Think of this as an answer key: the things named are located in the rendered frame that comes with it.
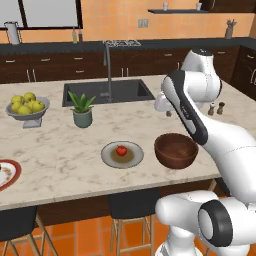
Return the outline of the grey plate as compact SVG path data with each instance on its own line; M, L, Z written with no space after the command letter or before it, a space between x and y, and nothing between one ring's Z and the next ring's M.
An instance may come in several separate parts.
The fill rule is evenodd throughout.
M116 150L123 146L126 148L126 154L120 156ZM127 169L138 165L144 158L142 148L131 141L114 141L107 144L101 151L102 161L113 168Z

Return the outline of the brown wooden bowl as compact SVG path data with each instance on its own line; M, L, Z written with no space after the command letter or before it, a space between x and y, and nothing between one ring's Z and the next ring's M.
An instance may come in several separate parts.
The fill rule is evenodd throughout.
M156 138L154 150L157 160L170 169L185 169L195 160L199 148L188 136L166 133Z

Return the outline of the grey footed fruit bowl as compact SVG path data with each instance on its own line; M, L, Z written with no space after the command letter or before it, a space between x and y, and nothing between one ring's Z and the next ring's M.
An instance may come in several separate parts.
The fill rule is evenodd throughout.
M12 116L15 120L23 121L23 128L37 128L41 126L42 116L45 114L49 108L50 101L46 97L38 97L38 100L42 101L45 105L45 108L39 112L28 114L28 115L19 115L14 113L11 110L12 104L9 103L6 106L6 113L9 116Z

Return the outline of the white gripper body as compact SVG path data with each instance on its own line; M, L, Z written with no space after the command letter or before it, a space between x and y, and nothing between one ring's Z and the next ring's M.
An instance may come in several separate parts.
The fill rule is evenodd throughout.
M174 110L170 101L166 98L163 92L160 92L155 100L154 108L158 112L171 112Z

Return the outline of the grey pot with tools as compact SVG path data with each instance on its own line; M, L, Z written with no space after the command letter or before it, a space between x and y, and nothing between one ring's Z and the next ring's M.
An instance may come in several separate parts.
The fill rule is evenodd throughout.
M226 24L227 24L227 28L225 32L225 39L231 39L233 35L234 27L237 24L237 22L234 19L232 21L228 19Z

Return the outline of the dark wall shelf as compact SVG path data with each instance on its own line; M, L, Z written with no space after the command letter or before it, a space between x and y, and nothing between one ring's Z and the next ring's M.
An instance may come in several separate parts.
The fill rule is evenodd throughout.
M196 9L148 9L149 13L152 14L208 14L208 11L205 10L196 10Z

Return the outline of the green plant in grey pot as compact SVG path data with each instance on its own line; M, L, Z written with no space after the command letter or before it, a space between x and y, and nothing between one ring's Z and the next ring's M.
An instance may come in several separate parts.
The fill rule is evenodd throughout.
M90 99L83 93L81 97L78 97L71 91L68 92L74 107L72 108L74 123L79 128L88 128L92 124L92 103L95 100L95 96Z

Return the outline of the black seat wooden stool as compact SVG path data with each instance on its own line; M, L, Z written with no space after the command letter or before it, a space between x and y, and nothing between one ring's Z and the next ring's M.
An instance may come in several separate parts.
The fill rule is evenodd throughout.
M116 244L116 256L138 251L154 251L154 215L155 205L160 198L157 188L149 188L130 192L111 194L108 196L110 216L112 218L110 249ZM142 223L142 244L139 246L121 248L122 228L124 224Z
M32 235L35 225L38 225L42 231L39 236L41 247L37 246ZM35 256L43 256L45 243L48 243L54 256L59 256L37 212L36 206L0 211L0 242L4 243L2 256L6 256L8 248L11 248L14 256L19 256L15 243L23 240L29 242Z

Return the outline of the dark sink basin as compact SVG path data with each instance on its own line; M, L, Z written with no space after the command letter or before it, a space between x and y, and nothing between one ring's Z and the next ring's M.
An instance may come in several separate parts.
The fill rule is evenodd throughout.
M63 107L74 106L68 92L81 97L83 93L90 99L95 96L93 104L107 104L109 95L112 94L112 103L135 102L154 100L155 97L142 79L66 83L63 91Z

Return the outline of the dark brown side cupboards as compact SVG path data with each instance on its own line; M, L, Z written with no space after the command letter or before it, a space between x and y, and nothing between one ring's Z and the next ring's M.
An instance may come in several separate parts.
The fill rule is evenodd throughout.
M231 85L256 101L256 50L240 47Z

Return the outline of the black framed window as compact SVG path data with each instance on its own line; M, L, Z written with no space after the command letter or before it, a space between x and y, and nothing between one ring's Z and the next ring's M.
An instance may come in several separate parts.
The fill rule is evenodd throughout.
M81 0L0 0L0 30L5 22L23 30L82 28Z

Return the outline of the grey metal tap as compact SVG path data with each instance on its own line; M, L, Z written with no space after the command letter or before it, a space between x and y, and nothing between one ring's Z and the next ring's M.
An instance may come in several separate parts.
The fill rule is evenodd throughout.
M108 102L112 103L112 80L111 80L111 62L110 62L110 50L107 42L103 42L104 45L104 66L107 67L108 73Z

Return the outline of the dark brown base cupboards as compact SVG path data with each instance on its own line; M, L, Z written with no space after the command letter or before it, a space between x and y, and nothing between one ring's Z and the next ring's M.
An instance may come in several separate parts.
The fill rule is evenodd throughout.
M111 50L111 76L165 75L180 69L188 52L188 48ZM107 77L102 51L0 55L0 84Z

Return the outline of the red rimmed white plate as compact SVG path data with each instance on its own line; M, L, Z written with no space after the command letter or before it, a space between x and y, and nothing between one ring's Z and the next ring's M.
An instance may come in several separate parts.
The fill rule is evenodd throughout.
M0 191L14 184L20 177L21 170L21 165L14 160L0 160Z

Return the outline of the dark brown wall cupboard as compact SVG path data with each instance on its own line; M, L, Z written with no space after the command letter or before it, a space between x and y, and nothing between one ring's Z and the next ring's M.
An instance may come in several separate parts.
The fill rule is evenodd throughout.
M209 13L256 13L256 0L199 0Z

